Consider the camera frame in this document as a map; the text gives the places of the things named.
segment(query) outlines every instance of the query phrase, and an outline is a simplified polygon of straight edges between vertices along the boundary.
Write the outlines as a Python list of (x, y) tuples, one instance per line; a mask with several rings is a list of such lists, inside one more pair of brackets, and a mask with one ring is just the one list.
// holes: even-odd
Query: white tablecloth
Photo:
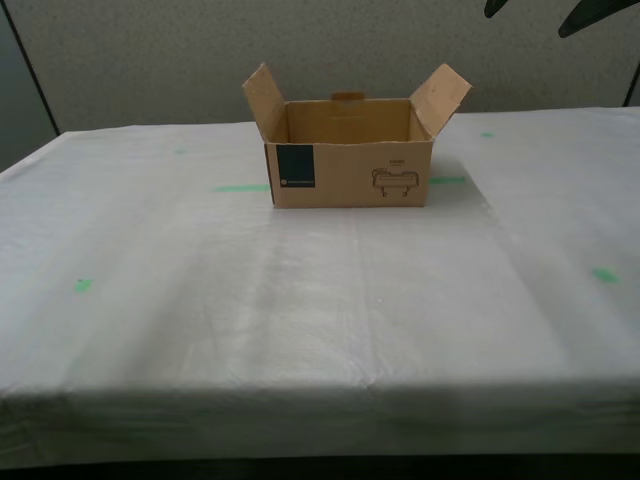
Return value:
[(253, 123), (1, 174), (0, 467), (640, 451), (640, 109), (456, 115), (432, 174), (276, 210)]

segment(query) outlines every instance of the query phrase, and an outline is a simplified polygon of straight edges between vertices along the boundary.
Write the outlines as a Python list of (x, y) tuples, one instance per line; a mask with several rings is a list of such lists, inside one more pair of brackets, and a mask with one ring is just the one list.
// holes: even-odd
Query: green tape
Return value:
[(431, 185), (445, 185), (447, 183), (464, 183), (464, 177), (431, 177)]
[(591, 273), (602, 283), (618, 283), (620, 281), (618, 276), (608, 268), (593, 268)]
[(74, 288), (74, 290), (78, 293), (86, 292), (91, 288), (92, 283), (93, 280), (78, 280), (76, 282), (76, 287)]
[(227, 185), (226, 187), (216, 187), (214, 192), (268, 192), (269, 184), (264, 185)]

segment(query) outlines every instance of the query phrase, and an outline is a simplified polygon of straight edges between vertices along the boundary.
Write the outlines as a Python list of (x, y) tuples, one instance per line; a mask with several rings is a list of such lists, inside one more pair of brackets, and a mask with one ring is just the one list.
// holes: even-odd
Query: black label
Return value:
[(316, 172), (313, 145), (276, 145), (282, 188), (313, 188)]

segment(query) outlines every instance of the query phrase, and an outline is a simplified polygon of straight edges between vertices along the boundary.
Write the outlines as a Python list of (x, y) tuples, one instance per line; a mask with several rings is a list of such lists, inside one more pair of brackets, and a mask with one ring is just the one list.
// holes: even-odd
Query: open cardboard box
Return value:
[(440, 66), (408, 99), (285, 102), (263, 63), (243, 89), (278, 208), (422, 207), (433, 141), (471, 88)]

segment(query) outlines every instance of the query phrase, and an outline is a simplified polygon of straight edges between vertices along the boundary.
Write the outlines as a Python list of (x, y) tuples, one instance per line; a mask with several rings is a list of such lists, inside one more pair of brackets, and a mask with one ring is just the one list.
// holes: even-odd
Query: printed illustration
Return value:
[(409, 190), (419, 185), (417, 172), (391, 173), (386, 168), (376, 168), (371, 172), (373, 176), (373, 187), (379, 188), (382, 196), (386, 197), (389, 188), (403, 188), (402, 196), (406, 197)]

